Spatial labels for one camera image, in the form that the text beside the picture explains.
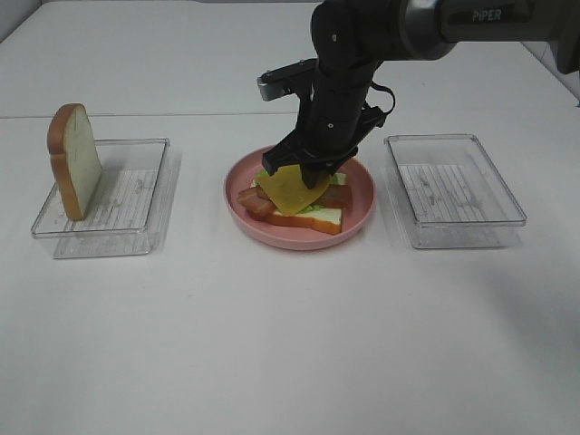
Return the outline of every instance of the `white table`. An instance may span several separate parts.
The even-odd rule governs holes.
[[[296,112],[295,97],[263,102],[256,77],[315,57],[315,6],[45,4],[0,45],[0,117],[66,102],[91,114]],[[375,79],[409,111],[577,104],[519,43],[463,43],[437,62],[386,63]]]
[[[312,253],[246,237],[222,196],[294,115],[93,118],[101,139],[169,137],[179,184],[163,248],[68,261],[29,234],[52,184],[48,122],[0,121],[3,435],[578,433],[574,109],[397,111],[361,149],[372,219]],[[527,212],[521,247],[404,242],[382,137],[458,125]]]

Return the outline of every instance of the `plastic tray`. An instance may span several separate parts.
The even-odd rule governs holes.
[[[475,136],[391,136],[385,142],[388,188],[413,247],[519,242],[526,214]]]
[[[148,254],[167,225],[171,205],[169,140],[95,144],[103,173],[87,218],[66,217],[54,184],[31,228],[32,236],[52,242],[54,258]]]

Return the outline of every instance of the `bacon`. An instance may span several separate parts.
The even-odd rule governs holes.
[[[261,218],[276,211],[276,206],[269,199],[260,198],[257,188],[247,188],[237,195],[237,202],[250,211],[253,215]]]
[[[269,200],[268,195],[259,186],[256,187],[256,193],[261,199]],[[353,193],[350,186],[331,184],[313,204],[328,208],[350,208],[353,206]]]

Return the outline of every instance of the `slice of bread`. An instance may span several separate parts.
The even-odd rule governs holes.
[[[346,174],[336,173],[333,177],[334,184],[346,184]],[[341,208],[320,208],[295,215],[284,215],[280,211],[275,211],[265,217],[260,217],[254,213],[250,216],[256,220],[262,220],[271,225],[280,227],[302,227],[311,228],[326,234],[339,234],[343,230],[343,210]]]
[[[70,220],[83,220],[102,173],[92,128],[82,104],[65,104],[46,139],[56,185]]]

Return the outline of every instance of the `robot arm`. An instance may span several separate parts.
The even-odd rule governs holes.
[[[311,33],[317,60],[258,79],[267,101],[300,99],[295,129],[264,154],[264,167],[300,164],[309,188],[384,124],[388,113],[365,102],[383,61],[436,60],[461,41],[548,41],[561,73],[580,66],[577,0],[326,0]]]

